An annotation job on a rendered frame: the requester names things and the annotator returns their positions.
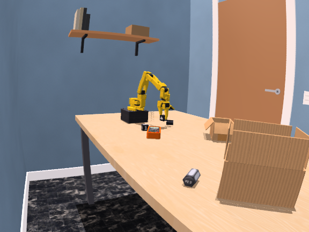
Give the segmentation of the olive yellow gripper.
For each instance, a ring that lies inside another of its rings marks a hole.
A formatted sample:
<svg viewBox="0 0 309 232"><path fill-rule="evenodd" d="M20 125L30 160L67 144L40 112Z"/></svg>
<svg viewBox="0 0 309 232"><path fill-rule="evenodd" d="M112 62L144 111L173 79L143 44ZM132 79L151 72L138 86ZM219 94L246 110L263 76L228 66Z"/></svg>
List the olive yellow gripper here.
<svg viewBox="0 0 309 232"><path fill-rule="evenodd" d="M165 111L165 120L168 117L168 110L174 110L175 108L169 104L170 102L166 102L164 100L158 101L157 107L159 110L159 115L162 115L163 110Z"/></svg>

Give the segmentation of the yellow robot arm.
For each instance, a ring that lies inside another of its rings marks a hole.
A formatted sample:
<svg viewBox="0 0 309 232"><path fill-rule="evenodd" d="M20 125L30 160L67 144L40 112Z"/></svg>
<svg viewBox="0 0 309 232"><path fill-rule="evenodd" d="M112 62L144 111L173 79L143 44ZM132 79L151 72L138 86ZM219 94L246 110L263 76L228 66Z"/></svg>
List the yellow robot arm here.
<svg viewBox="0 0 309 232"><path fill-rule="evenodd" d="M145 77L146 76L146 77ZM160 98L164 101L170 101L169 89L166 87L164 83L161 83L158 78L153 75L151 72L144 71L142 79L139 83L138 87L138 95L137 98L130 99L130 106L128 110L136 111L144 110L145 100L146 100L146 91L148 89L149 81L160 91ZM143 88L143 90L142 90ZM136 109L135 109L136 108Z"/></svg>

